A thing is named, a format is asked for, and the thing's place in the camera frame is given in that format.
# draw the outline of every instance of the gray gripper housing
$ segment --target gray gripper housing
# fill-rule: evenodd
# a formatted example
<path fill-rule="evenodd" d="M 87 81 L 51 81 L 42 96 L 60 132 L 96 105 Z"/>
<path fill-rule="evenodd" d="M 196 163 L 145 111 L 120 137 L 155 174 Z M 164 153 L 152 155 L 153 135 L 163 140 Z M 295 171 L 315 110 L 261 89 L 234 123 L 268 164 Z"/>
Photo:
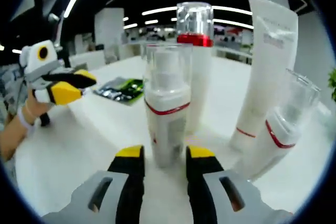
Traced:
<path fill-rule="evenodd" d="M 50 224 L 114 224 L 122 189 L 128 174 L 98 171 L 77 187 L 71 202 L 59 212 L 51 212 L 42 217 Z M 92 199 L 107 182 L 111 182 L 103 197 L 99 212 L 90 209 Z"/>
<path fill-rule="evenodd" d="M 265 204 L 260 191 L 251 182 L 231 170 L 203 175 L 211 194 L 218 224 L 281 224 L 287 223 L 292 214 L 274 210 Z M 234 211 L 223 183 L 230 184 L 242 208 Z"/>

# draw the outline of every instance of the green plant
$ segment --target green plant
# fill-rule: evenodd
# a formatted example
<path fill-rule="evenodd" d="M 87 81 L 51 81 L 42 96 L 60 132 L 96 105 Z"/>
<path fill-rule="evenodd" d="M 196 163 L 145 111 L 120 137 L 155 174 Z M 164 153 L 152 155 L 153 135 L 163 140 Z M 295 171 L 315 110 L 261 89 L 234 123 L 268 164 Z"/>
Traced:
<path fill-rule="evenodd" d="M 334 91 L 331 94 L 331 98 L 336 102 L 336 68 L 334 68 L 330 73 L 329 73 L 329 80 L 328 80 L 329 88 L 333 89 Z"/>

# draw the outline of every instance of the white cosmetic bottle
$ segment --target white cosmetic bottle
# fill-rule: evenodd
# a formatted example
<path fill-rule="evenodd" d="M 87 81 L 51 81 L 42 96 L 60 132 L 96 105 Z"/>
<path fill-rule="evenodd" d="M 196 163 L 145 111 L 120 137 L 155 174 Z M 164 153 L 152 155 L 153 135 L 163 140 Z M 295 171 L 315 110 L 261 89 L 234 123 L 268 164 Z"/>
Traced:
<path fill-rule="evenodd" d="M 254 144 L 276 91 L 292 69 L 298 44 L 298 15 L 269 0 L 249 0 L 254 26 L 253 63 L 249 84 L 230 144 L 248 151 Z"/>
<path fill-rule="evenodd" d="M 247 179 L 259 178 L 294 148 L 318 104 L 320 90 L 308 79 L 288 70 L 286 82 L 254 145 L 234 166 Z"/>
<path fill-rule="evenodd" d="M 191 104 L 187 133 L 194 133 L 202 116 L 213 54 L 213 9 L 208 3 L 184 2 L 177 5 L 177 42 L 193 45 Z"/>
<path fill-rule="evenodd" d="M 191 99 L 191 47 L 148 45 L 144 95 L 154 159 L 165 168 L 181 158 Z"/>

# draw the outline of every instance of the red band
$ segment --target red band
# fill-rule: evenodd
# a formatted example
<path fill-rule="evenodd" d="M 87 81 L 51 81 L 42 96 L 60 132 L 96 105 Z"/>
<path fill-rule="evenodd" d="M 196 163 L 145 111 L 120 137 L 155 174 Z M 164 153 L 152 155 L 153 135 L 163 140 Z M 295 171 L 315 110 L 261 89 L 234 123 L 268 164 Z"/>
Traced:
<path fill-rule="evenodd" d="M 212 47 L 214 45 L 209 36 L 202 34 L 180 34 L 177 37 L 177 43 L 193 44 L 199 47 Z"/>
<path fill-rule="evenodd" d="M 241 134 L 244 134 L 244 135 L 247 135 L 247 136 L 250 136 L 250 137 L 256 137 L 256 136 L 254 136 L 254 135 L 252 135 L 252 134 L 248 134 L 247 132 L 242 131 L 242 130 L 239 129 L 239 128 L 236 128 L 236 129 L 237 129 L 237 131 L 241 132 Z"/>
<path fill-rule="evenodd" d="M 173 113 L 176 113 L 176 112 L 178 112 L 178 111 L 180 111 L 180 110 L 185 109 L 185 108 L 188 107 L 189 104 L 190 104 L 190 103 L 187 103 L 187 104 L 185 104 L 185 105 L 182 105 L 182 106 L 180 106 L 180 107 L 174 108 L 174 109 L 172 109 L 172 110 L 167 110 L 167 111 L 157 111 L 157 110 L 153 109 L 153 108 L 147 103 L 146 100 L 145 100 L 145 103 L 146 103 L 146 105 L 148 106 L 148 108 L 149 108 L 154 114 L 156 114 L 156 115 L 169 115 L 169 114 L 173 114 Z"/>
<path fill-rule="evenodd" d="M 295 146 L 295 144 L 281 144 L 280 141 L 275 136 L 274 132 L 272 131 L 271 126 L 269 125 L 267 120 L 266 120 L 266 127 L 267 127 L 267 130 L 268 130 L 269 134 L 271 135 L 274 143 L 277 145 L 277 147 L 279 147 L 281 149 L 289 149 L 289 148 L 292 148 L 292 147 Z"/>

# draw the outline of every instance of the white chair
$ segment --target white chair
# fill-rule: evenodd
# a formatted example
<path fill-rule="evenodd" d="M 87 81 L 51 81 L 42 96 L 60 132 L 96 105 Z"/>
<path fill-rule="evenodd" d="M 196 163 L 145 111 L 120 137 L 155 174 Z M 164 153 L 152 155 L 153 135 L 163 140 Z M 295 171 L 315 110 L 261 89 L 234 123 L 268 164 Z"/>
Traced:
<path fill-rule="evenodd" d="M 80 67 L 91 71 L 105 66 L 105 54 L 103 50 L 85 52 L 84 54 L 70 56 L 69 61 L 73 68 Z"/>

